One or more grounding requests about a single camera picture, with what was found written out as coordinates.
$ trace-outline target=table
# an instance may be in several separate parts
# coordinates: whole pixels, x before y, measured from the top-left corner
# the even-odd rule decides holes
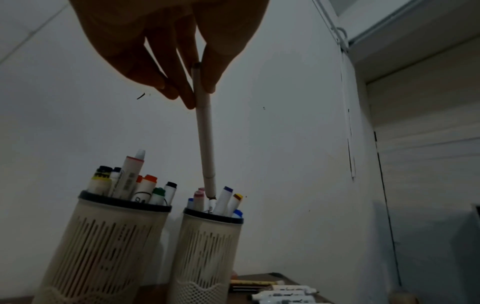
[[[298,285],[296,282],[279,273],[262,273],[262,274],[250,274],[240,275],[238,279],[243,280],[256,280],[256,281],[278,281],[284,280],[285,284]],[[148,285],[142,286],[138,290],[133,304],[161,304],[166,302],[167,297],[167,284],[160,285]],[[315,298],[317,303],[332,303],[320,294],[316,294]],[[0,300],[0,304],[31,304],[33,296],[20,297]],[[247,293],[230,293],[228,295],[227,304],[251,304],[251,301],[247,300]]]

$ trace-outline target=pencil cup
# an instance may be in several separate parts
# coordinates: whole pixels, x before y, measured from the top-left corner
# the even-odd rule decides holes
[[[225,304],[244,220],[185,209],[168,304]]]
[[[32,303],[132,303],[171,209],[82,191]]]

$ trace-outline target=mesh pattern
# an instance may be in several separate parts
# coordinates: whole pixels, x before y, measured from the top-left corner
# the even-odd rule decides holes
[[[167,216],[80,200],[33,304],[130,303]]]
[[[224,304],[242,225],[183,216],[168,304]]]

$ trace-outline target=pen holder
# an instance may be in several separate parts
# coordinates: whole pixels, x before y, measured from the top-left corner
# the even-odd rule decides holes
[[[129,304],[171,206],[82,191],[32,304]]]
[[[168,304],[225,304],[244,220],[185,209]]]

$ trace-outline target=hand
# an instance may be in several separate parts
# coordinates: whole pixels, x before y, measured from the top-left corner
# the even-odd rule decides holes
[[[199,61],[197,24],[206,41],[201,82],[213,93],[225,69],[260,25],[268,1],[70,0],[86,36],[106,61],[168,99],[180,96],[188,109],[195,108],[195,97],[181,61],[188,73]]]

